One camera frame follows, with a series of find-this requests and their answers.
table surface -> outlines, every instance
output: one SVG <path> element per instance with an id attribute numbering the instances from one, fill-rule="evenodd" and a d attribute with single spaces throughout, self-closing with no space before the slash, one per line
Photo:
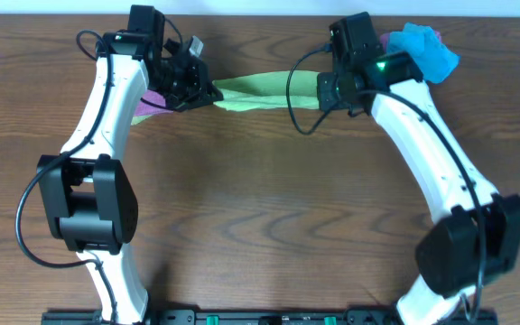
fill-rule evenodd
<path id="1" fill-rule="evenodd" d="M 214 79 L 288 70 L 328 40 L 336 17 L 173 17 L 205 43 Z M 55 154 L 79 121 L 95 67 L 74 36 L 114 31 L 124 15 L 0 15 L 0 323 L 37 323 L 48 309 L 94 309 L 86 269 L 33 264 L 14 239 L 14 212 L 41 154 Z M 461 56 L 432 94 L 480 171 L 520 194 L 520 19 L 375 17 L 378 33 L 433 26 Z M 319 55 L 302 69 L 328 71 Z M 301 111 L 307 125 L 318 112 Z M 418 274 L 417 243 L 431 228 L 414 177 L 366 116 L 332 114 L 299 135 L 285 109 L 203 107 L 133 126 L 125 170 L 139 201 L 133 241 L 153 297 L 203 309 L 343 309 L 388 304 Z M 36 190 L 24 213 L 33 251 L 73 261 L 51 239 Z M 520 256 L 488 286 L 484 305 L 520 324 Z"/>

wooden tabletop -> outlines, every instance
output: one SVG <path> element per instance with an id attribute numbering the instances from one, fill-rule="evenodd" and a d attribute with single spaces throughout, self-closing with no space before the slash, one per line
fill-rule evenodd
<path id="1" fill-rule="evenodd" d="M 182 16 L 206 44 L 214 79 L 288 70 L 329 38 L 336 17 Z M 17 201 L 41 154 L 56 154 L 79 121 L 96 73 L 77 31 L 126 27 L 124 15 L 0 15 L 0 323 L 38 323 L 48 309 L 96 309 L 86 269 L 50 270 L 14 239 Z M 441 31 L 460 65 L 432 86 L 460 144 L 501 193 L 520 194 L 520 19 L 374 18 L 378 33 L 405 22 Z M 318 55 L 304 70 L 329 71 Z M 298 110 L 307 125 L 319 114 Z M 139 201 L 133 244 L 153 298 L 202 309 L 344 309 L 389 304 L 418 274 L 417 243 L 431 228 L 423 195 L 395 145 L 366 116 L 330 115 L 298 134 L 285 109 L 204 107 L 133 126 L 125 170 Z M 36 190 L 27 244 L 73 261 L 51 238 Z M 501 323 L 520 324 L 517 267 L 484 292 Z"/>

pink cloth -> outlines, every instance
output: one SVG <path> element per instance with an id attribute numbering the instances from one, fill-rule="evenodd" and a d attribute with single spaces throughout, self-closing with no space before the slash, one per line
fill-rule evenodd
<path id="1" fill-rule="evenodd" d="M 162 95 L 155 91 L 148 90 L 144 94 L 144 99 L 159 106 L 166 106 L 166 100 L 162 97 Z M 145 104 L 144 102 L 140 102 L 135 108 L 134 116 L 156 115 L 171 112 L 171 110 L 153 107 L 151 105 Z"/>
<path id="2" fill-rule="evenodd" d="M 434 31 L 434 34 L 437 36 L 439 41 L 442 42 L 441 32 Z M 386 51 L 386 45 L 388 44 L 389 39 L 390 39 L 390 32 L 386 32 L 386 33 L 380 35 L 380 42 L 383 44 L 383 50 L 385 50 L 385 51 Z"/>

blue cloth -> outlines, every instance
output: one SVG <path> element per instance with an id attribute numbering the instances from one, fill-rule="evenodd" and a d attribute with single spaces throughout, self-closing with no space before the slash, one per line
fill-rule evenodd
<path id="1" fill-rule="evenodd" d="M 424 79 L 443 82 L 459 65 L 459 55 L 439 41 L 429 26 L 406 23 L 402 32 L 391 32 L 386 52 L 407 51 L 421 69 Z"/>

folded green cloth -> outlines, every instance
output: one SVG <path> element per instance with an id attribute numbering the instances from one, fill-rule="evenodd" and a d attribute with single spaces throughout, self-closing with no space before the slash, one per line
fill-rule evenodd
<path id="1" fill-rule="evenodd" d="M 255 75 L 214 81 L 224 100 L 214 103 L 229 111 L 287 107 L 286 80 L 289 71 L 258 73 Z M 290 84 L 292 107 L 318 109 L 316 76 L 318 72 L 295 71 Z M 134 116 L 136 125 L 150 116 Z"/>

